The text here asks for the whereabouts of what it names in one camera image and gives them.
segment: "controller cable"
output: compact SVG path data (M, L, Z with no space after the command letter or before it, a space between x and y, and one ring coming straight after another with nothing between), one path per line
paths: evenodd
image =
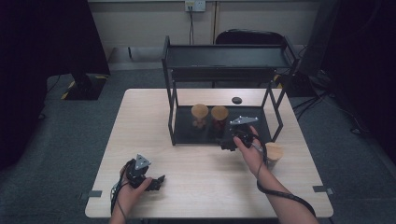
M119 180L119 182L117 183L117 186L113 187L113 189L111 190L111 195L110 195L110 199L111 199L111 210L110 210L110 212L111 212L111 214L113 214L114 206L115 206L115 204L117 203L117 205L119 206L119 208L120 208L120 210L121 210L121 212L122 212L122 215L123 215L125 221L126 221L127 218L126 218L125 213L124 213L124 211L122 210L122 208L121 208L121 206L120 206L120 202L117 200L117 198L118 198L118 196L119 196L120 190L121 190L125 185L128 185L128 184L129 184L129 182L126 182L126 183L123 183L123 184L122 184L122 180L123 180L123 176L124 176L124 174L125 174L126 168L127 168L131 163L132 163L132 160L128 161L128 162L122 167L122 171L121 171L121 174L120 174L120 180Z
M260 137L254 133L246 133L244 131L238 130L238 132L240 133L244 133L247 135L250 135L251 137L253 137L253 139L257 139L259 140L260 144L261 144L261 149L258 149L258 146L256 144L254 144L253 142L249 143L252 147L255 147L256 149L258 149L261 153L262 153L262 163L260 164L259 170L257 171L257 188L259 189L259 191L265 193L265 194L269 194L269 195L274 195L277 197L282 197L282 198L286 198L286 199L290 199L290 200L294 200L297 203L301 203L302 205L304 205L311 213L312 215L314 215L314 217L316 217L316 213L314 208L312 207L311 204L309 204L306 200L291 194L291 193L286 193L286 192L281 192L278 190L272 190L272 189L265 189L262 187L262 185L259 182L259 173L260 173L260 169L262 168L262 165L265 164L265 166L268 167L268 160L267 160L267 148L264 147L265 145L262 143L262 140L260 140Z

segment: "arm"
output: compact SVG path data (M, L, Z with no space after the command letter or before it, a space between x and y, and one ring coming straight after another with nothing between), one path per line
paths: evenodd
M250 128L257 135L256 130L253 127ZM242 152L250 172L256 176L263 188L290 193L263 164L262 154L256 148L245 147L238 137L235 137L233 141ZM254 143L260 145L260 141L257 139L254 139ZM267 198L280 223L318 223L317 219L301 203L268 194Z
M151 183L151 180L152 178L150 177L145 179L145 181L143 181L143 183L137 189L132 188L132 186L129 185L127 181L122 181L123 184L126 184L120 189L117 202L113 209L113 214L111 214L109 222L110 224L123 224L126 222L128 214L137 204L140 196Z

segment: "black stand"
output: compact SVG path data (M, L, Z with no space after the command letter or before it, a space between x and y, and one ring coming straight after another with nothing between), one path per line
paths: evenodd
M262 131L261 136L263 136L265 142L275 142L283 127L278 108L285 94L285 89L290 83L286 84L278 99L275 99L271 89L272 82L277 68L288 68L290 72L286 76L293 76L300 61L296 55L285 36L281 44L274 45L202 46L171 45L169 36L167 36L163 47L162 61L170 107L168 128L172 144L214 144L219 140L211 133L210 125L207 130L195 132L191 127L192 105L180 105L177 99L177 82L205 81L257 81L268 83L261 106L235 105L227 106L227 109L230 112L230 119L236 119L239 116L259 118L261 122L257 124L259 126L256 129ZM270 97L279 124L272 137L263 113L267 97Z

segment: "human hand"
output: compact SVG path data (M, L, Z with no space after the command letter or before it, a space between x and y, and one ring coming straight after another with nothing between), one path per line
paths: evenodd
M134 189L127 180L126 174L122 177L122 187L117 197L116 205L114 206L113 214L110 219L111 224L117 223L125 223L128 217L128 214L131 213L132 208L139 201L140 196L149 187L152 178L146 178L142 184L136 189Z
M250 130L255 135L258 135L256 129L254 129L253 126L250 126ZM236 146L242 152L242 155L244 157L245 162L247 163L247 166L248 166L250 172L253 173L254 175L256 175L263 163L262 153L260 153L260 151L257 150L254 146L251 146L250 148L245 147L245 145L242 143L241 139L236 136L233 138L233 142L236 144ZM260 141L256 138L253 139L253 143L259 147L262 146Z

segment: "gray carpet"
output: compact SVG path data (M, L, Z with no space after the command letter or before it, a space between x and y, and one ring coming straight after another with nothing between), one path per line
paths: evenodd
M97 101L63 101L73 80L48 80L42 119L13 167L0 172L0 224L107 223L85 216L80 195L92 189L122 96L132 88L164 88L160 69L114 71ZM187 83L180 88L210 88ZM297 105L309 98L290 98ZM299 119L323 184L332 189L332 219L321 223L396 223L394 165L384 163L371 138L349 131L355 124L336 99L326 97ZM153 220L151 223L191 223ZM263 220L195 220L197 223L265 223Z

